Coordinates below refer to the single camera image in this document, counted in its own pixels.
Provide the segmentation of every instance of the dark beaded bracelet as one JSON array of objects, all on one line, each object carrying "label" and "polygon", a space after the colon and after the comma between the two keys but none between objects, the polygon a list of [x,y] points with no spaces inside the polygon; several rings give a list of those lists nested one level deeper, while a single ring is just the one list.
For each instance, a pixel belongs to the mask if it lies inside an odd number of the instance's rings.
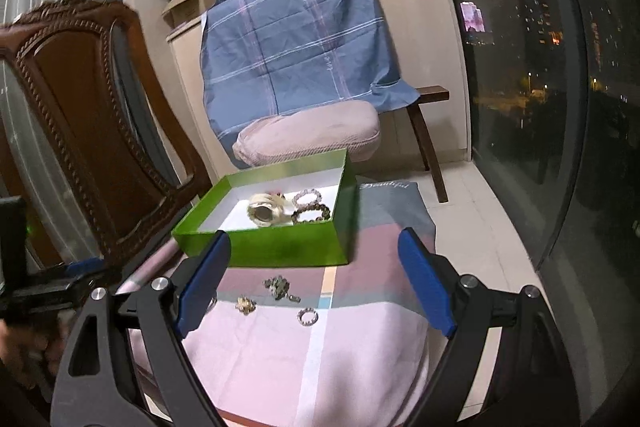
[{"label": "dark beaded bracelet", "polygon": [[[310,210],[320,210],[322,212],[322,216],[316,217],[316,219],[308,219],[306,221],[298,220],[298,218],[300,217],[300,214],[302,214],[303,212],[308,212]],[[296,225],[298,223],[311,223],[313,221],[327,221],[329,217],[331,217],[331,211],[329,210],[329,207],[326,206],[324,203],[310,203],[310,204],[301,206],[298,210],[296,210],[291,215],[291,220],[293,221],[293,224]]]}]

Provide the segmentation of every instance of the wooden stool leg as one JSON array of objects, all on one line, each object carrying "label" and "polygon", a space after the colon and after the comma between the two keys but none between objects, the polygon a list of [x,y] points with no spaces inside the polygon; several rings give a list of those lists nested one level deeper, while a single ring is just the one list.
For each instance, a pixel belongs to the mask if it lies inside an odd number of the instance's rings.
[{"label": "wooden stool leg", "polygon": [[446,203],[449,201],[449,198],[447,198],[447,189],[444,186],[442,172],[440,172],[440,164],[438,163],[438,158],[433,148],[433,143],[431,142],[431,136],[429,136],[427,124],[420,111],[420,105],[413,103],[407,106],[406,111],[409,113],[409,119],[414,128],[415,137],[418,140],[418,147],[420,148],[424,168],[427,170],[431,169],[431,178],[433,178],[433,185],[436,187],[438,201],[440,203]]}]

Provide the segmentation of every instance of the brown leather backrest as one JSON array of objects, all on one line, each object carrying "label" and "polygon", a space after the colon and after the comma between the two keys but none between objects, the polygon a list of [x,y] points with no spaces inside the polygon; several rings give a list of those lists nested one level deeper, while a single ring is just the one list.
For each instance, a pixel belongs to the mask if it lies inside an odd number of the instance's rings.
[{"label": "brown leather backrest", "polygon": [[[188,179],[180,187],[162,177],[126,123],[111,74],[114,23],[126,31],[150,106],[184,165]],[[110,263],[135,255],[210,187],[158,83],[138,14],[123,3],[44,3],[0,26],[0,58],[14,69]]]}]

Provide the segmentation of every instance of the tile floor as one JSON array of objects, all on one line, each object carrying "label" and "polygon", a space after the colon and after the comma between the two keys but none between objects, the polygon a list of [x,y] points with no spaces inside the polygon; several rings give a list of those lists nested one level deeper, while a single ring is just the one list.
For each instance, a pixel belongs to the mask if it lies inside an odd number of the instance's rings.
[{"label": "tile floor", "polygon": [[[499,290],[518,292],[526,284],[542,289],[527,251],[478,168],[470,162],[449,163],[442,165],[442,175],[449,196],[447,203],[438,203],[428,172],[397,172],[385,179],[404,178],[417,182],[424,204],[436,224],[436,252],[446,256],[459,273],[472,273],[489,288]],[[432,371],[446,340],[437,330],[431,332],[429,339]],[[500,329],[491,329],[460,418],[479,412],[494,370],[499,343]]]}]

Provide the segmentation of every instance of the wooden chair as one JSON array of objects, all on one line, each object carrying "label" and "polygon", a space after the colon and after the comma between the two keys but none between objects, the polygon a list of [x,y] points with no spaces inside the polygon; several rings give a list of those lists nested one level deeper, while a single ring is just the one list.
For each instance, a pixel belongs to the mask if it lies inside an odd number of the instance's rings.
[{"label": "wooden chair", "polygon": [[[150,107],[187,173],[175,187],[159,173],[126,123],[111,71],[111,30],[124,29]],[[0,59],[10,65],[65,173],[100,251],[122,265],[210,187],[206,168],[164,97],[138,14],[121,2],[44,3],[0,26]],[[33,210],[0,126],[0,174],[23,196],[31,243],[53,264],[52,243]]]},{"label": "wooden chair", "polygon": [[424,169],[427,171],[431,170],[431,178],[433,179],[433,185],[436,187],[438,201],[440,203],[446,203],[449,201],[447,189],[444,186],[438,157],[433,148],[431,136],[429,136],[429,129],[427,129],[427,124],[420,111],[420,104],[449,100],[449,91],[442,86],[428,86],[419,87],[418,92],[420,93],[420,97],[412,103],[412,105],[409,105],[406,110],[407,113],[409,113],[411,125],[414,128],[415,138],[418,140],[418,147],[420,148]]}]

